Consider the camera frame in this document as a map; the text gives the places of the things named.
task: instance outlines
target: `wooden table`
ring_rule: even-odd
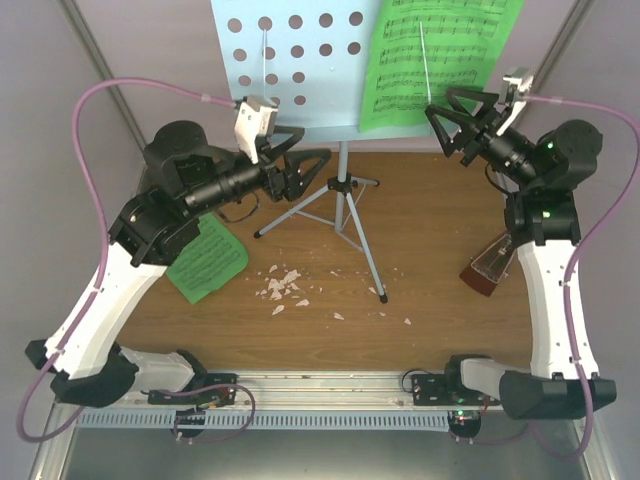
[[[335,175],[336,165],[334,158],[309,192]],[[503,229],[502,199],[483,167],[482,160],[463,168],[431,153],[351,155],[354,174],[382,182],[367,187],[359,212],[387,286],[386,305],[369,290],[373,280],[364,255],[331,227],[296,216],[254,239],[254,231],[290,207],[263,196],[256,215],[228,226],[249,252],[246,270],[193,306],[162,278],[119,341],[145,351],[188,349],[209,368],[442,369],[455,353],[486,353],[527,366],[531,327],[519,264],[491,298],[458,278],[470,256]],[[250,204],[248,197],[246,205],[225,211],[241,214]],[[332,219],[335,196],[307,211]],[[345,232],[357,238],[352,222]],[[278,270],[272,275],[273,264]],[[302,274],[295,293],[309,306],[296,307],[300,299],[293,293],[280,302],[255,295],[267,287],[266,277],[280,279],[285,269]],[[278,304],[285,309],[272,316]]]

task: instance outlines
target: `robotic arm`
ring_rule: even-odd
[[[525,273],[533,329],[530,372],[481,355],[456,355],[445,377],[450,391],[489,395],[514,419],[577,419],[585,415],[585,400],[565,322],[563,279],[580,241],[573,190],[595,172],[602,135],[583,120],[569,120],[535,144],[518,133],[510,125],[526,104],[531,82],[526,70],[517,69],[504,77],[499,95],[452,87],[446,93],[450,109],[426,109],[445,155],[462,151],[464,166],[480,156],[519,187],[507,196],[504,219]],[[453,137],[440,119],[457,127]],[[600,378],[591,353],[577,271],[571,300],[580,363],[597,410],[615,400],[616,388]]]
[[[199,216],[259,189],[276,202],[296,200],[331,155],[326,149],[290,152],[304,129],[276,126],[277,108],[257,97],[239,102],[238,110],[240,152],[208,145],[202,127],[190,121],[165,125],[144,149],[152,186],[126,203],[109,230],[102,288],[55,361],[51,388],[59,401],[105,407],[130,391],[207,386],[206,369],[189,352],[136,352],[115,343],[118,333],[146,291],[199,235]],[[272,134],[289,137],[273,146]],[[283,169],[275,165],[280,157]],[[57,352],[94,281],[53,336],[29,343],[26,354],[37,368]]]

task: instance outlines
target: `green paper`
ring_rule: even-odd
[[[249,263],[247,249],[212,214],[200,217],[200,235],[167,269],[169,280],[193,305]]]
[[[484,88],[524,0],[385,0],[371,38],[360,131],[427,122],[451,85]]]

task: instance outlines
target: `gray floor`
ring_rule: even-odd
[[[490,415],[481,435],[522,428]],[[575,444],[566,424],[545,427],[552,445]],[[217,432],[205,432],[214,435]],[[223,443],[177,445],[164,430],[81,429],[67,480],[111,479],[562,479],[588,478],[584,464],[555,460],[533,438],[502,447],[456,444],[435,432],[248,431]]]

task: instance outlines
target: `music stand tripod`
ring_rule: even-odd
[[[373,255],[371,254],[371,249],[369,248],[369,243],[367,242],[367,237],[364,234],[364,228],[362,227],[362,222],[360,222],[360,216],[358,215],[358,210],[356,205],[358,204],[358,200],[364,193],[364,190],[367,185],[373,185],[375,187],[380,185],[378,180],[369,180],[368,178],[354,177],[348,171],[348,162],[349,162],[349,146],[347,142],[340,142],[340,154],[338,160],[338,175],[336,177],[332,177],[327,180],[327,184],[322,187],[320,190],[316,191],[305,200],[300,202],[295,207],[291,208],[287,212],[280,215],[273,222],[271,222],[266,227],[261,228],[257,232],[253,234],[255,238],[262,237],[269,230],[278,226],[287,218],[298,214],[303,215],[312,220],[316,220],[318,222],[326,223],[327,225],[332,225],[335,232],[344,240],[346,240],[350,245],[352,245],[356,250],[364,253],[365,257],[367,257],[367,262],[369,263],[369,268],[371,269],[371,275],[373,276],[373,280],[376,284],[376,290],[378,291],[378,295],[380,297],[380,301],[382,303],[387,303],[389,299],[387,298],[387,293],[384,289],[384,285],[380,280],[380,275],[378,275],[378,269],[376,268],[376,262],[373,259]],[[352,190],[354,187],[357,187],[358,184],[362,184],[362,190],[358,194],[358,197],[354,200],[352,195]],[[336,216],[335,220],[332,222],[331,220],[327,220],[326,218],[321,218],[316,215],[311,215],[307,212],[303,212],[302,209],[309,205],[311,202],[317,200],[322,197],[325,193],[329,191],[336,192]],[[344,214],[344,202],[347,202],[347,206],[349,207],[349,215],[343,221]],[[349,237],[347,237],[342,230],[345,225],[349,221],[349,218],[353,218],[353,223],[358,232],[358,237],[360,238],[360,245],[355,243]]]

